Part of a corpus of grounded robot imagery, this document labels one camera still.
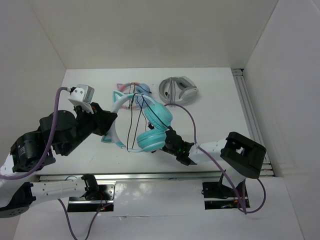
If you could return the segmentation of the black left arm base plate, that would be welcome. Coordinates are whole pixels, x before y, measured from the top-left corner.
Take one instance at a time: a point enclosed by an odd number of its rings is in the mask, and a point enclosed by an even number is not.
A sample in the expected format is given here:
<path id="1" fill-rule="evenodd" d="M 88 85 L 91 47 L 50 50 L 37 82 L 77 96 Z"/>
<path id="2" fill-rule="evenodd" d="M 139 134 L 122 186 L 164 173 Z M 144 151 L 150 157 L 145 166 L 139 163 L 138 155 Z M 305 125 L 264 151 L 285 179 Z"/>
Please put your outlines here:
<path id="1" fill-rule="evenodd" d="M 101 181 L 98 183 L 99 192 L 89 200 L 85 197 L 70 197 L 67 204 L 68 213 L 94 213 L 114 211 L 116 182 Z"/>

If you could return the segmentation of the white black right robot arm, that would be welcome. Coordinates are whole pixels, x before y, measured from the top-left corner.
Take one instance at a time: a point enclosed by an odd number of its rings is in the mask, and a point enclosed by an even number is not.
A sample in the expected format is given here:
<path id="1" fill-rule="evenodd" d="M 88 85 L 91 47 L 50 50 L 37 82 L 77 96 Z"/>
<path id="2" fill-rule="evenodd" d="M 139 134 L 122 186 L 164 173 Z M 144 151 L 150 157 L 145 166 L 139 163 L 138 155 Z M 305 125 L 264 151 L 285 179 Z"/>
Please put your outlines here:
<path id="1" fill-rule="evenodd" d="M 236 187 L 246 179 L 258 179 L 266 155 L 266 148 L 238 132 L 230 132 L 225 139 L 201 143 L 187 142 L 175 130 L 152 129 L 151 136 L 161 140 L 160 150 L 172 155 L 185 166 L 195 166 L 207 161 L 228 167 L 218 184 L 223 196 L 230 196 Z"/>

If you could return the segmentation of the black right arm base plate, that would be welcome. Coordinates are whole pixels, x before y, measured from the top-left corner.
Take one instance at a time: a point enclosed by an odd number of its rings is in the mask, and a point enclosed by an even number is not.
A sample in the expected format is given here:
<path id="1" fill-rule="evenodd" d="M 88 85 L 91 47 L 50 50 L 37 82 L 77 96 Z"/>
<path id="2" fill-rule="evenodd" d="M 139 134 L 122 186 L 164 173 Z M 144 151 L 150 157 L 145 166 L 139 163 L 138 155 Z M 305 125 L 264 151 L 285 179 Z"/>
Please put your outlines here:
<path id="1" fill-rule="evenodd" d="M 241 208 L 234 190 L 219 182 L 203 182 L 201 194 L 204 197 L 205 210 Z"/>

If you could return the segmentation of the teal cat-ear headphones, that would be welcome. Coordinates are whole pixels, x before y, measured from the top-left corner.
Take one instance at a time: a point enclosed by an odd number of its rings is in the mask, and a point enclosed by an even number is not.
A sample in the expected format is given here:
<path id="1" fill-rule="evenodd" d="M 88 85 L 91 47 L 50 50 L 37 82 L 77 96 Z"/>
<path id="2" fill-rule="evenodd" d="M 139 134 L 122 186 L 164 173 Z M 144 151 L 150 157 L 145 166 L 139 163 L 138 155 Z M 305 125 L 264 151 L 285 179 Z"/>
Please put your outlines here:
<path id="1" fill-rule="evenodd" d="M 163 104 L 145 94 L 125 94 L 115 90 L 112 96 L 113 106 L 111 112 L 115 114 L 118 113 L 126 102 L 132 102 L 138 98 L 142 99 L 142 105 L 145 107 L 142 111 L 149 127 L 149 130 L 136 137 L 138 149 L 128 147 L 119 139 L 115 123 L 113 123 L 107 133 L 102 136 L 102 143 L 115 144 L 120 149 L 126 150 L 129 153 L 150 153 L 160 150 L 165 146 L 166 131 L 171 127 L 173 115 Z"/>

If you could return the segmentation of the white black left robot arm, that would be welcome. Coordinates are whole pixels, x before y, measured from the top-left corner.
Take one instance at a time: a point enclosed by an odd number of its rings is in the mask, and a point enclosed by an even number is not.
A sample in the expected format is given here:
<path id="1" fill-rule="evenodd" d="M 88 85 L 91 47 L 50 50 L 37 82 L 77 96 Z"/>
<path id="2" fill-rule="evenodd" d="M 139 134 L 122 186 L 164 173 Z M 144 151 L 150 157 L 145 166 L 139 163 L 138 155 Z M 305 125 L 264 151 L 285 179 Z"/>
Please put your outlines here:
<path id="1" fill-rule="evenodd" d="M 100 192 L 93 174 L 67 181 L 30 182 L 30 178 L 56 162 L 54 155 L 68 156 L 91 134 L 103 136 L 111 128 L 117 114 L 91 103 L 93 112 L 81 106 L 75 113 L 58 110 L 43 117 L 37 130 L 19 137 L 11 146 L 0 168 L 0 217 L 12 218 L 43 202 L 67 197 L 92 200 Z"/>

